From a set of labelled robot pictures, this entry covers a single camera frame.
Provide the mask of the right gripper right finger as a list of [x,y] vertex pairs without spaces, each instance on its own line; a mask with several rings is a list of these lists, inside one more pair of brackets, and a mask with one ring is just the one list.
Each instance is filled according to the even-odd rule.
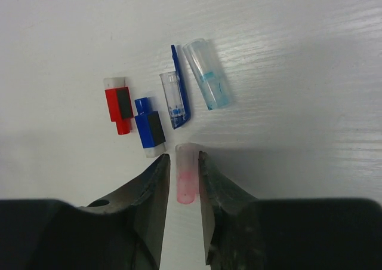
[[381,205],[364,198],[260,200],[199,153],[211,269],[380,269]]

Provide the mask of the blue marker cap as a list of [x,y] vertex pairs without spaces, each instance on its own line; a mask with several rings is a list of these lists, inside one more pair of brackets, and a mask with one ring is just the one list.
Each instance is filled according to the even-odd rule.
[[158,111],[152,109],[148,97],[135,99],[137,115],[134,117],[145,155],[155,158],[166,151],[165,135]]

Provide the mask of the pink highlighter cap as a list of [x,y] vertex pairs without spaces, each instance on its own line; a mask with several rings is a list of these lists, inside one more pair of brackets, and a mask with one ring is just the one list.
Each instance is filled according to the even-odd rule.
[[175,147],[177,202],[191,204],[199,194],[199,145],[179,144]]

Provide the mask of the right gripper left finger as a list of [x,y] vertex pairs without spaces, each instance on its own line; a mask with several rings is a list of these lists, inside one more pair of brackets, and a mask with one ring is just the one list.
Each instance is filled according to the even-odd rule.
[[1,201],[2,269],[159,269],[170,156],[86,207]]

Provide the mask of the red marker cap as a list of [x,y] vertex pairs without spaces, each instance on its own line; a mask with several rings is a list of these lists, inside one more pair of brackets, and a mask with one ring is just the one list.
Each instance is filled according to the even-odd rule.
[[105,78],[103,83],[110,120],[116,124],[117,133],[130,133],[134,114],[125,77]]

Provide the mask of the blue clip pen cap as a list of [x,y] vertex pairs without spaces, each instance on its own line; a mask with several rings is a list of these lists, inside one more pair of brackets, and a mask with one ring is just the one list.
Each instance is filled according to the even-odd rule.
[[191,119],[191,110],[186,82],[175,45],[171,45],[171,54],[175,71],[162,73],[159,77],[164,89],[171,125],[175,130],[184,126]]

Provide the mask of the light blue pen cap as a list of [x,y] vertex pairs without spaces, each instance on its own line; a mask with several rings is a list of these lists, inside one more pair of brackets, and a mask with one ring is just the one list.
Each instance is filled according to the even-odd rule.
[[212,41],[196,39],[182,50],[207,108],[214,110],[230,105],[232,92]]

